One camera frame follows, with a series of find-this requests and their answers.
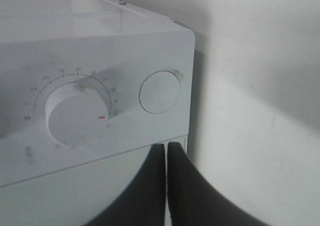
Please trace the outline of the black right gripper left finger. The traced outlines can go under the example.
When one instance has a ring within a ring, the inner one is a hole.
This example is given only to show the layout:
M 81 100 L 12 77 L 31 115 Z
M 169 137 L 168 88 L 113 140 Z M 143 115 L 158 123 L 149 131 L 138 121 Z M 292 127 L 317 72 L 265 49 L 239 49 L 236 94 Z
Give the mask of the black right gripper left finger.
M 154 144 L 127 188 L 87 225 L 164 225 L 165 207 L 165 147 Z

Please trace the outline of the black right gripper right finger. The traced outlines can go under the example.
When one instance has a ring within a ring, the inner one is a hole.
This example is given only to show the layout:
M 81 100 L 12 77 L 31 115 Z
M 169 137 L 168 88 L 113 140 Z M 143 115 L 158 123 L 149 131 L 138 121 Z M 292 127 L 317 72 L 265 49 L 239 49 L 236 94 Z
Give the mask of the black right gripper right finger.
M 168 144 L 167 185 L 172 225 L 258 224 L 204 179 L 177 142 Z

